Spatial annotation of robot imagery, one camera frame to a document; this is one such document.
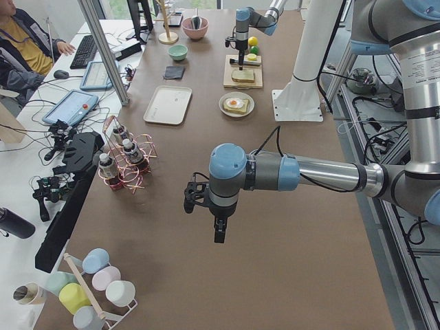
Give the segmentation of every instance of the lemon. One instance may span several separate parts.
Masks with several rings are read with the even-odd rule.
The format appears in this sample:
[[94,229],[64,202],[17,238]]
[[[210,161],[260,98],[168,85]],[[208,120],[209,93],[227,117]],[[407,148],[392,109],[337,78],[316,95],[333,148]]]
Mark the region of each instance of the lemon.
[[259,44],[259,40],[255,36],[251,36],[247,41],[249,46],[257,46]]

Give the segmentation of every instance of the yellow shirt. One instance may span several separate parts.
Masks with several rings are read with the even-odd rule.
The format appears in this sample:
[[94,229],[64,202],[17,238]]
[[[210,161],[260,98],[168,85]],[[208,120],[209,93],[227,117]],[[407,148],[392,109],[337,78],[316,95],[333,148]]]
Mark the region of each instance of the yellow shirt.
[[1,29],[17,41],[23,41],[26,39],[24,43],[16,43],[7,35],[0,32],[3,38],[8,39],[11,44],[18,49],[32,71],[38,72],[44,76],[49,73],[54,65],[52,59],[49,56],[44,55],[38,45],[36,45],[36,43],[13,19],[10,19],[6,25],[1,26]]

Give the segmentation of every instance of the label sticker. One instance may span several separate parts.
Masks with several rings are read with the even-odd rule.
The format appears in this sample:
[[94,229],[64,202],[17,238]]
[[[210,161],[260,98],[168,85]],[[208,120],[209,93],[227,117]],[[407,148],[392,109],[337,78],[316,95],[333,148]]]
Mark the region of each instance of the label sticker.
[[440,49],[400,60],[404,89],[440,81]]

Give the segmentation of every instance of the blue cup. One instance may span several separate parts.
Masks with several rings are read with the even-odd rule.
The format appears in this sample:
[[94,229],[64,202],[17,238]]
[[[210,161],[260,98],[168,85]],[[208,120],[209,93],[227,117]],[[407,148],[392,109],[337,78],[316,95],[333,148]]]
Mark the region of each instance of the blue cup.
[[69,283],[78,283],[75,275],[65,272],[54,272],[49,275],[45,288],[47,291],[52,292],[58,297],[61,289]]
[[88,274],[95,274],[97,271],[109,264],[109,253],[101,248],[94,249],[86,255],[82,261],[82,268]]
[[81,307],[74,315],[74,326],[78,330],[101,330],[104,323],[92,306]]

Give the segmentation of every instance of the desk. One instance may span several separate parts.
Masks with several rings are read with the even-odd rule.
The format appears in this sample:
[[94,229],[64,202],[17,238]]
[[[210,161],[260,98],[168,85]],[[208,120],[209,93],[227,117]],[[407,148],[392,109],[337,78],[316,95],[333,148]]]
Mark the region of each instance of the desk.
[[[133,27],[132,22],[127,20],[111,20],[106,21],[102,25],[104,32],[113,34],[116,37],[124,37],[125,34],[123,33],[129,33],[128,29],[130,26]],[[80,29],[80,33],[75,35],[71,43],[78,45],[84,33],[87,33],[86,25]],[[115,43],[114,38],[109,36],[109,42]],[[141,53],[137,53],[120,61],[120,71],[123,72],[124,67],[129,63],[133,67],[136,67],[141,55]],[[53,80],[53,73],[57,69],[66,70],[71,76],[82,76],[85,72],[84,69],[68,69],[72,59],[73,56],[62,55],[45,78],[45,81]],[[55,84],[55,86],[49,84],[40,86],[31,100],[43,99],[58,102],[70,89],[79,89],[80,78],[56,80],[52,81],[52,84]],[[100,106],[105,109],[103,109],[101,114],[95,117],[94,120],[105,119],[107,114],[117,115],[119,113],[121,104],[116,93],[112,92],[113,90],[97,93],[100,97],[108,97],[100,102]],[[17,118],[27,130],[47,132],[48,127],[32,121],[32,116],[34,116],[34,120],[41,121],[41,118],[51,108],[52,105],[49,103],[31,102],[23,108]],[[91,122],[87,124],[90,124],[91,128],[98,132],[102,130],[102,124],[94,125]],[[41,138],[43,136],[42,133],[29,134],[33,138]],[[0,142],[0,151],[22,148],[29,144],[30,141],[29,137],[25,137],[20,144],[5,144]],[[53,139],[49,139],[48,141],[43,140],[43,142],[46,145],[53,145]],[[41,177],[52,176],[52,168],[61,164],[62,157],[56,158],[49,166],[44,166],[38,158],[38,152],[42,148],[43,146],[40,144],[33,143],[23,151],[0,153],[0,207],[9,208],[11,211],[33,223],[36,227],[35,234],[28,239],[23,240],[12,235],[7,239],[0,237],[0,248],[2,251],[0,256],[0,305],[2,306],[0,309],[0,329],[22,329],[19,325],[21,319],[32,318],[32,315],[33,319],[36,319],[43,308],[42,305],[19,305],[12,299],[15,288],[28,282],[35,282],[44,286],[49,275],[35,269],[34,257],[45,238],[46,230],[51,221],[43,223],[40,220],[39,205],[37,201],[32,198],[32,189],[29,182],[30,179],[36,175]],[[51,219],[53,219],[56,212],[63,206],[62,202],[46,202],[45,204]]]
[[[192,16],[193,12],[184,13]],[[225,244],[213,243],[206,209],[185,214],[184,188],[194,171],[208,172],[211,150],[234,142],[247,152],[277,125],[271,91],[290,81],[302,31],[298,12],[285,12],[273,37],[258,36],[264,89],[247,91],[255,110],[241,119],[220,112],[224,47],[234,12],[200,10],[210,26],[200,41],[177,29],[187,59],[173,63],[156,25],[120,121],[134,134],[153,136],[159,155],[146,189],[111,191],[95,179],[67,251],[82,257],[94,248],[137,289],[137,308],[119,330],[136,329],[393,329],[354,195],[313,186],[294,192],[240,193]],[[182,81],[163,80],[167,65],[185,65]],[[183,124],[147,124],[142,116],[158,85],[190,87]],[[330,115],[324,122],[284,122],[284,152],[342,161]],[[271,141],[267,149],[275,150]],[[49,297],[37,330],[72,329],[70,315]]]

